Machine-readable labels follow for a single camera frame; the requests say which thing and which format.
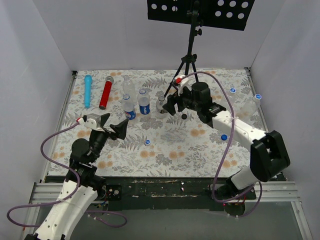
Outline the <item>blue Pocari Sweat cap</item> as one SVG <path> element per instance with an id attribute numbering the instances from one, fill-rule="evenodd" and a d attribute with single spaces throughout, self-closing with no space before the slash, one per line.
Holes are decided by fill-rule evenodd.
<path id="1" fill-rule="evenodd" d="M 260 94 L 256 94 L 255 96 L 254 96 L 257 100 L 261 100 L 262 99 L 262 96 L 260 95 Z"/>

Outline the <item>small black-label clear bottle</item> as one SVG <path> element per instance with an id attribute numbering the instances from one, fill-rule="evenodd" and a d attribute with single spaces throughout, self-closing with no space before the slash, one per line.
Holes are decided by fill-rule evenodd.
<path id="1" fill-rule="evenodd" d="M 164 104 L 166 103 L 165 97 L 159 96 L 157 101 L 156 101 L 156 113 L 157 113 L 157 118 L 163 119 L 168 115 L 168 111 L 163 108 Z"/>

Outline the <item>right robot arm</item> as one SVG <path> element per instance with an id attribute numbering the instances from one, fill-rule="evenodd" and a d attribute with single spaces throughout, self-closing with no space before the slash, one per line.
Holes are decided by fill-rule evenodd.
<path id="1" fill-rule="evenodd" d="M 200 121 L 213 129 L 229 133 L 229 140 L 238 142 L 250 153 L 249 166 L 230 176 L 226 183 L 212 190 L 213 198 L 230 201 L 245 195 L 257 182 L 268 182 L 286 169 L 291 161 L 282 135 L 265 132 L 235 119 L 227 109 L 215 103 L 209 86 L 196 82 L 188 89 L 185 79 L 178 78 L 170 86 L 176 92 L 167 97 L 163 108 L 172 116 L 184 109 L 197 113 Z"/>

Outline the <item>blue white bottle cap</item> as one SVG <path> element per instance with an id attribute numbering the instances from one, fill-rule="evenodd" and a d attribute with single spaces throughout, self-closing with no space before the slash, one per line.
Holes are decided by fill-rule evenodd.
<path id="1" fill-rule="evenodd" d="M 230 88 L 229 91 L 232 94 L 235 94 L 237 92 L 237 90 L 234 87 Z"/>

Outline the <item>clear Pocari bottle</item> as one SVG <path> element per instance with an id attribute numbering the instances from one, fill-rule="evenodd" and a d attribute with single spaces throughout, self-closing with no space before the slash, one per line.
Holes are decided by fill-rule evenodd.
<path id="1" fill-rule="evenodd" d="M 257 100 L 255 95 L 250 98 L 242 107 L 241 113 L 243 117 L 250 118 L 260 107 L 261 100 Z"/>

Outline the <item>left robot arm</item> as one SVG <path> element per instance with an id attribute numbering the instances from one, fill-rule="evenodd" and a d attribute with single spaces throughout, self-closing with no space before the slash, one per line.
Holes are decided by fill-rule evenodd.
<path id="1" fill-rule="evenodd" d="M 69 165 L 60 193 L 51 205 L 51 210 L 36 231 L 27 234 L 27 240 L 68 240 L 87 208 L 94 200 L 103 199 L 106 183 L 97 176 L 93 164 L 100 157 L 107 140 L 124 140 L 127 134 L 128 119 L 117 125 L 104 127 L 110 114 L 87 114 L 72 125 L 90 129 L 89 139 L 78 138 L 71 146 Z"/>

